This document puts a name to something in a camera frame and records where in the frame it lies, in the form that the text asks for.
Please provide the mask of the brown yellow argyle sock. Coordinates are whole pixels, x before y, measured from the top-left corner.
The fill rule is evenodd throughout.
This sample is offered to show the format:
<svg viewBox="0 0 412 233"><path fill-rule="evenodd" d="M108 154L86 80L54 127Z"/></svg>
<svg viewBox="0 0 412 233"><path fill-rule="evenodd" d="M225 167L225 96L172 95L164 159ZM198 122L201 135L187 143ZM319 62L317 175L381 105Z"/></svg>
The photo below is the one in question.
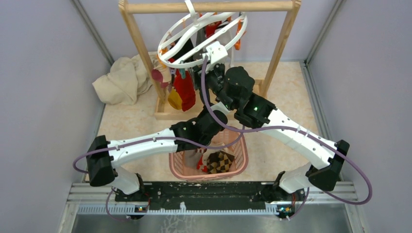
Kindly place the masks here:
<svg viewBox="0 0 412 233"><path fill-rule="evenodd" d="M208 174L229 172L234 160L234 155L224 151L210 154L207 160Z"/></svg>

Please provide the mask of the wooden hanger rack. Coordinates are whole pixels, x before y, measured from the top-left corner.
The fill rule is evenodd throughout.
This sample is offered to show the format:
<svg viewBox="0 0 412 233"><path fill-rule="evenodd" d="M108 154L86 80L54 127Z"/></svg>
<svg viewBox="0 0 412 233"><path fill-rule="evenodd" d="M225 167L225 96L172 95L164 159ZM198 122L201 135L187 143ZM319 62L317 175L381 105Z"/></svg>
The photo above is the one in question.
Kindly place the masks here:
<svg viewBox="0 0 412 233"><path fill-rule="evenodd" d="M204 56L207 55L209 56L207 69L211 69L215 65L225 62L229 50L240 47L240 40L248 25L248 12L286 12L266 76L263 80L257 80L254 86L263 97L267 96L300 7L301 1L299 0L195 3L189 0L179 3L129 3L126 0L119 1L119 11L148 73L154 69L154 65L134 18L137 14L185 13L186 16L173 24L160 40L156 50L159 62L166 67L190 69L200 66L204 61ZM181 51L185 43L201 29L209 24L223 22L227 19L229 23L225 27L181 55L176 61L169 62L169 59Z"/></svg>

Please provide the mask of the red patterned sock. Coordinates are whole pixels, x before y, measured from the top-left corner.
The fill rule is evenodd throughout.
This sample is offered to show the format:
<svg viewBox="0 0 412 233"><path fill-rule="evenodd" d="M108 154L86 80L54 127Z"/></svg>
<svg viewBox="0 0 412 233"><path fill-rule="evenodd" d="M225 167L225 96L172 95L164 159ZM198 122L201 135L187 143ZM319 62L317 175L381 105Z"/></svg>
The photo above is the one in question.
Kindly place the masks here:
<svg viewBox="0 0 412 233"><path fill-rule="evenodd" d="M217 21L211 24L208 24L205 26L205 36L206 38L211 37L212 35L215 34L215 31L217 30L217 28L222 24L221 21Z"/></svg>

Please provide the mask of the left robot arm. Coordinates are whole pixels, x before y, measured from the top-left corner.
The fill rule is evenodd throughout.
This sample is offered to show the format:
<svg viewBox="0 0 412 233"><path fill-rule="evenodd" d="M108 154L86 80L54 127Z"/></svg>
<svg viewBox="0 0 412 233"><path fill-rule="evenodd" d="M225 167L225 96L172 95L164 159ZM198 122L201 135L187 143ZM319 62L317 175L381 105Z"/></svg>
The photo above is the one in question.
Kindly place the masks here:
<svg viewBox="0 0 412 233"><path fill-rule="evenodd" d="M146 194L143 181L138 174L122 168L123 164L161 153L204 148L222 130L212 115L203 110L195 118L137 138L108 141L105 135L97 136L86 156L89 184L92 187L110 185L139 201Z"/></svg>

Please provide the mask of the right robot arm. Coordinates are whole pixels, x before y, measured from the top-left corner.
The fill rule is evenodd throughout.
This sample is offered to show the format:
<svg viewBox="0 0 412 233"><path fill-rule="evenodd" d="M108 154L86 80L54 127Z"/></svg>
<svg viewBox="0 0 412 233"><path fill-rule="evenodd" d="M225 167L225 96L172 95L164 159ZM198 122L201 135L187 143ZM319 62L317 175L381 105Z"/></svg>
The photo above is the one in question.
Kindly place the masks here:
<svg viewBox="0 0 412 233"><path fill-rule="evenodd" d="M287 117L274 103L253 92L255 81L243 67L226 70L223 64L196 66L193 75L204 110L221 127L228 128L223 119L233 111L234 119L245 127L242 133L262 132L308 160L304 166L278 174L276 198L286 200L293 192L308 187L334 190L349 143L324 139Z"/></svg>

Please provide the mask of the grey sock with striped cuff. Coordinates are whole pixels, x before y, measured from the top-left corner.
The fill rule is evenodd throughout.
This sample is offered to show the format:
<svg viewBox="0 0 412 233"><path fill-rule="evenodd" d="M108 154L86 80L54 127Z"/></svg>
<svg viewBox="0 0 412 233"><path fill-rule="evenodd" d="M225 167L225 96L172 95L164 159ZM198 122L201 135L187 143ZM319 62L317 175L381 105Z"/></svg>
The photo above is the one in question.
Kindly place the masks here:
<svg viewBox="0 0 412 233"><path fill-rule="evenodd" d="M188 150L184 153L184 164L185 166L193 169L197 169L197 163L200 157L203 155L201 152L197 152L196 150Z"/></svg>

